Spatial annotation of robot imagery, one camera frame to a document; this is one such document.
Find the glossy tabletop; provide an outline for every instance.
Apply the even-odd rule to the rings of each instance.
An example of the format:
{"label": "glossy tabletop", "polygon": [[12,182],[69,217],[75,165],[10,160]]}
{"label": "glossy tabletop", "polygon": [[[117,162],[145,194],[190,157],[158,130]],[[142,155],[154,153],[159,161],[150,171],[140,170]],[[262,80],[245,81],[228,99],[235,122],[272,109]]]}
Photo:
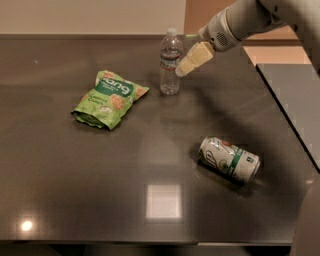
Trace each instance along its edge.
{"label": "glossy tabletop", "polygon": [[[292,242],[316,170],[244,50],[167,97],[160,41],[0,40],[0,240]],[[105,69],[150,87],[113,131],[70,114]],[[206,136],[261,157],[251,184],[198,163]]]}

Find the bottle cap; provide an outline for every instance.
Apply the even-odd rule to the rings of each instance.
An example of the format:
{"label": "bottle cap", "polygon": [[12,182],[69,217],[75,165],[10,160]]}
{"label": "bottle cap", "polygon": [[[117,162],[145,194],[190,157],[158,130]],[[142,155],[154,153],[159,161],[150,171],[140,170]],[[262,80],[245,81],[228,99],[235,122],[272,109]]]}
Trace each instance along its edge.
{"label": "bottle cap", "polygon": [[168,35],[168,36],[176,36],[176,35],[177,35],[177,29],[175,29],[175,28],[168,28],[168,29],[167,29],[167,35]]}

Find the floor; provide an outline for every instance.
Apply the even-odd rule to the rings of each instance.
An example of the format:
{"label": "floor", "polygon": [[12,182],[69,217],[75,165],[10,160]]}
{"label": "floor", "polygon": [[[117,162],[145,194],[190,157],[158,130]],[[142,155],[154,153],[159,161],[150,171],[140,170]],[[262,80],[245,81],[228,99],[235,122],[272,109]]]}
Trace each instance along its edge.
{"label": "floor", "polygon": [[252,63],[310,64],[301,46],[244,46]]}
{"label": "floor", "polygon": [[130,246],[130,245],[33,245],[0,246],[0,255],[10,256],[287,256],[289,247],[242,246]]}

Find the wall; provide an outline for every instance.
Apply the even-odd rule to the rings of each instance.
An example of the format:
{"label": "wall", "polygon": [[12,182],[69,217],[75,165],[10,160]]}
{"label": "wall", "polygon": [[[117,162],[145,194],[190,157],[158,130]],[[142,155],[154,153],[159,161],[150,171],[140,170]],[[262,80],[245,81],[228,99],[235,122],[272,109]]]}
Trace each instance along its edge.
{"label": "wall", "polygon": [[1,0],[0,34],[184,32],[186,0]]}

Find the bottle label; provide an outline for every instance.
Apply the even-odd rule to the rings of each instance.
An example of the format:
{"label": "bottle label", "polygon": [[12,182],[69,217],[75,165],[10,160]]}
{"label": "bottle label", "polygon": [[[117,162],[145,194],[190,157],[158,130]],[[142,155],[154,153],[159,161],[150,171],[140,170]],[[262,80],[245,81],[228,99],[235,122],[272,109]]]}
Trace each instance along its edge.
{"label": "bottle label", "polygon": [[166,70],[175,70],[180,62],[181,52],[176,52],[176,54],[167,54],[165,51],[160,54],[160,67]]}

